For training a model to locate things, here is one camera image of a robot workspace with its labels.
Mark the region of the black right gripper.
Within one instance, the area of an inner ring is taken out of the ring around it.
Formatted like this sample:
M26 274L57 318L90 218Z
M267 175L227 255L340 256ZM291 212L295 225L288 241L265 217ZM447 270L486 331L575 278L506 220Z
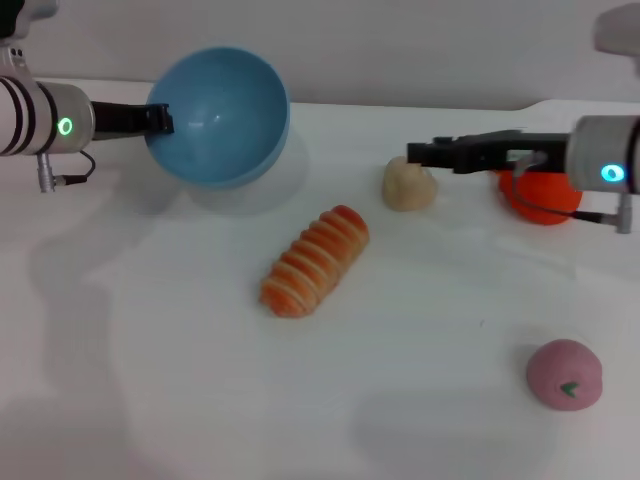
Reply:
M520 130L442 136L434 137L433 143L408 143L406 158L410 164L453 170L455 174L514 170L521 160L529 160L529 169L534 172L564 173L569 138L567 133Z

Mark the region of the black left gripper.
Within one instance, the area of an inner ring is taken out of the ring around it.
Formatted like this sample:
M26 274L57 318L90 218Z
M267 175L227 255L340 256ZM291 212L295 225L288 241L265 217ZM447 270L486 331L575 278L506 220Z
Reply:
M93 141L174 133L168 104L127 105L92 101Z

